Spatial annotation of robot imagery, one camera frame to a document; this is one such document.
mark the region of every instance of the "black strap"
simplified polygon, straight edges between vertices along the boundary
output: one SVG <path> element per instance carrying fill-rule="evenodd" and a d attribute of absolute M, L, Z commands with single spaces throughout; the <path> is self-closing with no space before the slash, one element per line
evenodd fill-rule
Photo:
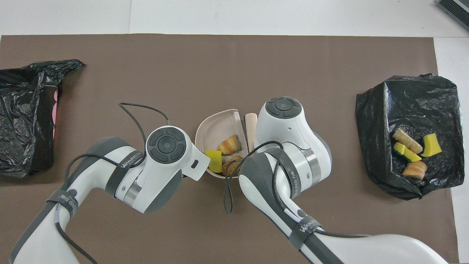
<path fill-rule="evenodd" d="M 344 264 L 317 236 L 312 233 L 304 242 L 305 246 L 323 264 Z"/>
<path fill-rule="evenodd" d="M 307 216 L 303 218 L 292 230 L 289 237 L 290 243 L 296 250 L 300 250 L 301 245 L 304 241 L 318 228 L 321 226 L 313 217 Z"/>
<path fill-rule="evenodd" d="M 113 173 L 111 174 L 111 177 L 109 177 L 109 180 L 107 181 L 106 188 L 105 188 L 106 193 L 108 193 L 109 195 L 112 195 L 113 197 L 116 197 L 115 193 L 116 193 L 117 187 L 119 187 L 119 184 L 121 184 L 122 179 L 130 170 L 130 167 L 142 157 L 143 157 L 143 153 L 138 150 L 135 150 L 131 152 L 129 155 L 127 155 L 127 157 L 125 157 L 116 166 Z"/>
<path fill-rule="evenodd" d="M 78 210 L 78 201 L 75 199 L 75 196 L 64 190 L 55 191 L 46 202 L 58 202 L 61 204 L 70 213 L 70 219 L 72 219 Z"/>
<path fill-rule="evenodd" d="M 296 170 L 295 165 L 285 153 L 285 151 L 280 148 L 270 148 L 264 152 L 267 152 L 270 155 L 276 157 L 280 162 L 282 168 L 285 169 L 288 181 L 290 182 L 291 198 L 293 199 L 299 196 L 301 193 L 300 174 Z"/>

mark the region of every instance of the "brown food piece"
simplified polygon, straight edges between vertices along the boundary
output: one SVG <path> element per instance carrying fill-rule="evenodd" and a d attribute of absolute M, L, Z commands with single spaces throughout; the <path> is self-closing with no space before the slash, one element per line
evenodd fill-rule
<path fill-rule="evenodd" d="M 232 157 L 228 162 L 226 162 L 225 164 L 223 164 L 222 166 L 222 171 L 221 173 L 223 173 L 224 176 L 225 175 L 225 172 L 227 171 L 227 166 L 230 162 L 234 161 L 234 160 L 238 160 L 237 162 L 233 162 L 229 167 L 228 167 L 228 177 L 231 176 L 231 174 L 233 174 L 233 171 L 236 169 L 236 167 L 238 166 L 239 162 L 241 162 L 242 160 L 242 157 L 239 156 L 239 155 L 236 155 L 234 157 Z"/>
<path fill-rule="evenodd" d="M 241 142 L 235 134 L 223 141 L 218 148 L 223 155 L 231 155 L 241 149 Z"/>
<path fill-rule="evenodd" d="M 408 163 L 402 174 L 409 179 L 423 180 L 426 171 L 427 165 L 425 163 L 422 161 L 415 161 Z"/>
<path fill-rule="evenodd" d="M 393 138 L 399 141 L 399 143 L 406 146 L 410 151 L 412 151 L 415 154 L 419 154 L 424 149 L 422 148 L 420 144 L 417 143 L 417 141 L 415 141 L 413 138 L 407 135 L 400 128 L 396 129 L 396 131 L 393 134 Z"/>

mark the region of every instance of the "green and yellow food piece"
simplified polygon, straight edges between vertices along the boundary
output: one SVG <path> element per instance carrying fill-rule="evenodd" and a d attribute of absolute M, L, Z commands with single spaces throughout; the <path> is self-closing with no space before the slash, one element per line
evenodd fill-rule
<path fill-rule="evenodd" d="M 397 152 L 397 154 L 403 155 L 404 150 L 406 149 L 406 146 L 404 146 L 403 144 L 401 144 L 399 142 L 396 142 L 396 144 L 394 144 L 393 149 L 394 149 L 395 152 Z"/>
<path fill-rule="evenodd" d="M 430 157 L 441 152 L 437 135 L 435 133 L 424 136 L 425 150 L 422 157 Z"/>
<path fill-rule="evenodd" d="M 394 144 L 393 149 L 397 154 L 403 156 L 404 158 L 406 158 L 410 162 L 419 161 L 419 160 L 422 159 L 417 154 L 410 151 L 405 145 L 403 145 L 399 142 L 396 142 L 396 144 Z"/>
<path fill-rule="evenodd" d="M 221 172 L 221 151 L 218 150 L 206 150 L 204 154 L 210 158 L 208 169 L 215 173 Z"/>

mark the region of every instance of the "pink object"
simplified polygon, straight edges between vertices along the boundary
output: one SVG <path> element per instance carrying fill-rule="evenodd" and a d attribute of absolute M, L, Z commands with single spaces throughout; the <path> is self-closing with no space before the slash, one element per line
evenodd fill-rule
<path fill-rule="evenodd" d="M 52 123 L 54 123 L 54 129 L 52 130 L 52 138 L 55 136 L 55 115 L 57 114 L 57 97 L 59 96 L 59 91 L 55 91 L 54 93 L 54 99 L 55 99 L 55 104 L 54 107 L 52 107 Z"/>

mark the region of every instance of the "black cable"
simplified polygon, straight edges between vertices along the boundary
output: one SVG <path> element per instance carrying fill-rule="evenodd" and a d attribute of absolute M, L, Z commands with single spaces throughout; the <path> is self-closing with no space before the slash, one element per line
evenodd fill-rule
<path fill-rule="evenodd" d="M 237 159 L 237 160 L 233 160 L 233 161 L 230 161 L 230 163 L 228 163 L 227 165 L 227 168 L 225 169 L 225 180 L 228 182 L 228 169 L 230 168 L 231 164 L 235 163 L 235 162 L 238 162 L 239 160 L 243 160 L 243 159 Z M 231 192 L 231 187 L 228 186 L 228 194 L 230 196 L 230 207 L 231 207 L 231 212 L 233 212 L 233 193 Z M 226 194 L 223 196 L 223 205 L 225 206 L 225 212 L 227 212 L 227 196 Z"/>
<path fill-rule="evenodd" d="M 143 105 L 143 104 L 134 104 L 134 103 L 120 103 L 120 105 L 131 105 L 131 106 L 137 106 L 137 107 L 142 107 L 142 108 L 146 108 L 146 109 L 156 111 L 156 112 L 160 113 L 166 119 L 166 124 L 169 125 L 169 118 L 165 115 L 165 113 L 161 112 L 160 110 L 158 110 L 156 108 L 146 106 L 146 105 Z"/>
<path fill-rule="evenodd" d="M 78 252 L 80 252 L 83 256 L 89 259 L 91 263 L 98 264 L 96 260 L 94 260 L 94 258 L 92 258 L 88 253 L 86 253 L 86 251 L 84 251 L 80 246 L 78 246 L 71 238 L 67 236 L 67 234 L 65 234 L 62 227 L 60 226 L 60 223 L 55 223 L 55 228 L 57 229 L 57 231 L 59 231 L 63 239 L 65 239 L 65 241 L 67 241 L 70 244 L 70 246 L 74 247 Z"/>
<path fill-rule="evenodd" d="M 79 159 L 83 158 L 83 157 L 94 157 L 94 158 L 99 158 L 99 159 L 102 159 L 102 160 L 105 160 L 109 163 L 111 163 L 112 165 L 114 166 L 117 166 L 118 163 L 109 159 L 109 158 L 106 158 L 102 155 L 97 155 L 97 154 L 92 154 L 92 153 L 86 153 L 86 154 L 81 154 L 79 156 L 76 156 L 67 166 L 67 169 L 65 170 L 65 179 L 64 179 L 64 184 L 63 184 L 63 187 L 62 189 L 63 190 L 67 190 L 68 187 L 70 187 L 70 184 L 68 183 L 68 180 L 69 180 L 69 174 L 70 174 L 70 168 L 72 167 L 72 165 Z M 57 222 L 55 223 L 55 227 L 57 229 L 57 231 L 59 232 L 59 234 L 62 236 L 62 238 L 67 241 L 70 246 L 74 247 L 78 252 L 80 252 L 83 256 L 85 256 L 87 259 L 89 259 L 89 261 L 91 261 L 91 263 L 93 264 L 98 264 L 96 262 L 96 260 L 94 260 L 88 253 L 86 253 L 86 251 L 84 251 L 81 247 L 79 247 L 69 236 L 67 236 L 67 234 L 65 234 L 65 232 L 63 231 L 62 227 L 60 226 L 60 223 Z"/>
<path fill-rule="evenodd" d="M 282 164 L 280 163 L 280 160 L 277 157 L 274 157 L 274 156 L 272 156 L 272 157 L 277 160 L 277 162 L 275 163 L 275 169 L 273 171 L 273 177 L 272 177 L 272 190 L 274 192 L 273 197 L 275 198 L 275 201 L 282 207 L 282 209 L 287 208 L 288 210 L 290 210 L 290 208 L 288 208 L 285 205 L 285 203 L 282 201 L 282 199 L 280 198 L 279 192 L 277 191 L 277 177 L 276 177 L 276 175 L 277 175 L 277 172 L 279 170 L 279 167 L 282 167 L 282 170 L 283 170 L 284 174 L 287 175 L 287 173 L 285 171 L 285 167 L 282 166 Z"/>
<path fill-rule="evenodd" d="M 131 166 L 131 168 L 135 168 L 138 165 L 142 164 L 142 162 L 145 160 L 145 157 L 146 157 L 146 148 L 145 148 L 146 136 L 145 136 L 145 132 L 144 132 L 142 126 L 140 125 L 140 123 L 137 121 L 135 116 L 129 110 L 127 110 L 127 108 L 124 107 L 124 105 L 137 106 L 137 107 L 142 107 L 142 108 L 146 108 L 146 109 L 156 111 L 156 112 L 160 113 L 161 115 L 163 115 L 163 117 L 166 119 L 166 124 L 167 125 L 169 125 L 169 118 L 165 115 L 165 113 L 163 113 L 160 110 L 158 110 L 156 108 L 153 108 L 153 107 L 149 107 L 149 106 L 142 105 L 142 104 L 134 104 L 134 103 L 119 103 L 119 106 L 122 108 L 122 110 L 124 110 L 129 115 L 129 117 L 135 122 L 135 124 L 137 125 L 138 129 L 140 130 L 140 133 L 142 134 L 142 138 L 144 140 L 144 155 L 142 156 L 140 161 L 136 162 L 135 164 L 133 164 Z"/>
<path fill-rule="evenodd" d="M 333 236 L 333 237 L 342 237 L 342 238 L 361 238 L 361 237 L 369 237 L 371 235 L 366 235 L 366 234 L 341 234 L 341 233 L 332 233 L 332 232 L 326 232 L 324 230 L 319 230 L 316 229 L 314 232 L 321 234 L 321 235 L 326 235 L 326 236 Z"/>
<path fill-rule="evenodd" d="M 232 196 L 232 193 L 231 193 L 231 187 L 230 187 L 230 183 L 231 183 L 231 179 L 233 179 L 233 175 L 236 173 L 236 171 L 241 167 L 242 163 L 246 160 L 247 157 L 251 156 L 253 153 L 255 153 L 257 150 L 259 150 L 260 148 L 262 148 L 263 146 L 265 145 L 268 145 L 268 144 L 277 144 L 281 149 L 283 149 L 283 145 L 282 143 L 278 142 L 278 141 L 267 141 L 267 142 L 264 142 L 262 144 L 260 144 L 259 146 L 257 146 L 255 149 L 253 149 L 251 152 L 249 152 L 240 162 L 239 164 L 236 166 L 236 168 L 233 170 L 233 172 L 231 173 L 230 177 L 228 177 L 228 168 L 229 168 L 229 165 L 230 163 L 228 163 L 228 166 L 226 168 L 226 171 L 225 171 L 225 178 L 227 179 L 227 184 L 225 185 L 225 192 L 223 194 L 223 206 L 225 208 L 225 212 L 229 215 L 231 215 L 233 213 L 233 196 Z M 230 194 L 230 205 L 231 205 L 231 208 L 230 210 L 228 211 L 227 209 L 227 194 Z"/>
<path fill-rule="evenodd" d="M 144 140 L 144 145 L 145 145 L 145 142 L 146 142 L 146 136 L 145 136 L 145 132 L 143 131 L 142 129 L 142 126 L 140 125 L 140 123 L 137 121 L 137 119 L 134 117 L 134 115 L 127 110 L 127 108 L 124 107 L 124 105 L 131 105 L 131 106 L 137 106 L 137 107 L 143 107 L 143 108 L 147 108 L 147 109 L 151 109 L 151 110 L 154 110 L 154 111 L 157 111 L 159 112 L 160 114 L 162 114 L 164 116 L 164 118 L 166 119 L 166 124 L 169 125 L 169 119 L 168 117 L 165 115 L 165 113 L 161 112 L 160 110 L 156 109 L 156 108 L 153 108 L 153 107 L 149 107 L 149 106 L 146 106 L 146 105 L 140 105 L 140 104 L 133 104 L 133 103 L 119 103 L 119 106 L 130 116 L 130 118 L 135 122 L 135 124 L 137 125 L 138 129 L 140 130 L 140 133 L 142 134 L 142 138 Z M 138 165 L 140 165 L 143 161 L 144 161 L 144 157 L 146 156 L 146 152 L 144 153 L 143 157 L 140 159 L 139 162 L 133 164 L 131 166 L 131 168 L 134 168 L 134 167 L 137 167 Z M 65 170 L 65 179 L 64 179 L 64 184 L 63 184 L 63 187 L 62 189 L 64 189 L 65 191 L 68 189 L 68 187 L 70 186 L 68 180 L 69 180 L 69 174 L 70 174 L 70 168 L 72 167 L 72 165 L 79 159 L 83 158 L 83 157 L 95 157 L 95 158 L 99 158 L 99 159 L 102 159 L 102 160 L 105 160 L 111 164 L 113 164 L 114 166 L 117 166 L 118 163 L 109 159 L 109 158 L 106 158 L 105 156 L 103 155 L 97 155 L 97 154 L 92 154 L 92 153 L 86 153 L 86 154 L 81 154 L 77 157 L 75 157 L 67 166 L 67 169 Z M 89 261 L 91 261 L 91 263 L 93 264 L 98 264 L 96 262 L 96 260 L 94 260 L 88 253 L 86 253 L 86 251 L 84 251 L 80 246 L 78 246 L 69 236 L 67 236 L 67 234 L 63 231 L 62 227 L 60 226 L 60 222 L 59 220 L 57 220 L 57 222 L 55 223 L 55 227 L 57 229 L 57 231 L 59 232 L 59 234 L 62 236 L 62 238 L 67 241 L 72 247 L 74 247 L 78 252 L 80 252 L 83 256 L 85 256 L 87 259 L 89 259 Z"/>
<path fill-rule="evenodd" d="M 96 154 L 92 154 L 92 153 L 86 153 L 86 154 L 81 154 L 79 156 L 76 156 L 67 166 L 67 169 L 65 170 L 65 180 L 64 180 L 64 187 L 63 189 L 66 191 L 69 187 L 69 183 L 68 183 L 68 175 L 70 173 L 70 168 L 72 167 L 73 163 L 75 163 L 77 160 L 83 158 L 83 157 L 95 157 L 95 158 L 99 158 L 99 159 L 103 159 L 109 163 L 111 163 L 112 165 L 114 166 L 117 166 L 117 162 L 111 160 L 111 159 L 108 159 L 102 155 L 96 155 Z"/>

